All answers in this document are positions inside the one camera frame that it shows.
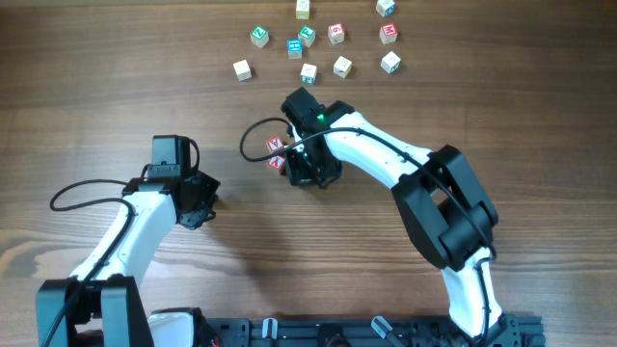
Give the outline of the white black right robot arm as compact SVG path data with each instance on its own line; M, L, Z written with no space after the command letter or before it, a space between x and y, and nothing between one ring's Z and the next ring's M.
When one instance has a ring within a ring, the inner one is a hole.
M291 184L325 189L346 163L384 184L412 244L443 274L451 320L489 342L502 313L489 267L498 215L462 152L402 142L342 101L326 107L310 96L288 98L282 112L296 141L285 155Z

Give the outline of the red letter Y block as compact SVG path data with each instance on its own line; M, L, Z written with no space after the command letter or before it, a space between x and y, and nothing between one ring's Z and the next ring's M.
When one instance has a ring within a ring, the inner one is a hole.
M267 160L267 166L278 173L282 173L285 168L285 158L280 155L273 156Z

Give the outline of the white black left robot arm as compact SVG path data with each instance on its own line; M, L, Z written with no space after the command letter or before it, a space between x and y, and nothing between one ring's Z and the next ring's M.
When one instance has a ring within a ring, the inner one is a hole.
M147 315L139 293L160 243L175 226L213 220L220 183L199 169L197 143L158 135L139 176L122 184L119 213L71 274L46 280L36 296L41 346L219 346L198 308Z

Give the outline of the red letter A block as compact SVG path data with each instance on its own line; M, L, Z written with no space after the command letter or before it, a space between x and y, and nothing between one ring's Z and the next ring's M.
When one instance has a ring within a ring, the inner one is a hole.
M286 143L280 136L274 136L266 141L267 149L270 153L275 153L286 148Z

